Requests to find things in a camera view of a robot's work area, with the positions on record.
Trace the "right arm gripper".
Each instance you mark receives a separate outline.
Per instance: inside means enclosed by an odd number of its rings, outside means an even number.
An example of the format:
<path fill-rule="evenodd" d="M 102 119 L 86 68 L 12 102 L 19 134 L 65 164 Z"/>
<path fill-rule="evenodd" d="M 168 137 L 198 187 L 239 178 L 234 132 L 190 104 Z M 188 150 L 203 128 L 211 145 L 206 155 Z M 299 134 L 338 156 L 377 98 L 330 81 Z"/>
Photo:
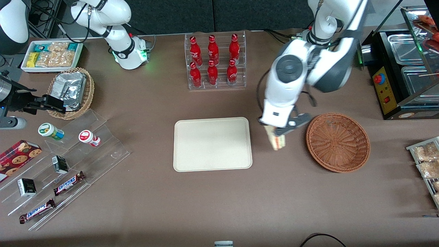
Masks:
<path fill-rule="evenodd" d="M 9 108 L 12 106 L 12 96 L 16 92 L 16 82 L 10 80 L 7 74 L 1 74 L 1 90 L 0 90 L 0 127 L 1 130 L 23 129 L 27 125 L 27 121 L 21 117 L 8 117 Z M 36 115 L 37 111 L 56 111 L 58 113 L 66 113 L 63 100 L 44 94 L 40 103 L 28 103 L 24 106 L 24 112 Z"/>

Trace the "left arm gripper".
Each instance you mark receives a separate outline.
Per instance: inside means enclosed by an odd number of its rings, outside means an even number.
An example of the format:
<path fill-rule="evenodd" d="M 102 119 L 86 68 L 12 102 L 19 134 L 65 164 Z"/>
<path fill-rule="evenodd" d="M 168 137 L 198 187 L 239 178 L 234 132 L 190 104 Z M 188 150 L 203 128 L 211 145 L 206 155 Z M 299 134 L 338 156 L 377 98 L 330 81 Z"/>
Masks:
<path fill-rule="evenodd" d="M 276 127 L 273 130 L 275 136 L 280 137 L 292 132 L 293 126 L 287 126 L 287 122 L 296 102 L 296 99 L 289 101 L 265 99 L 259 121 L 264 125 Z"/>

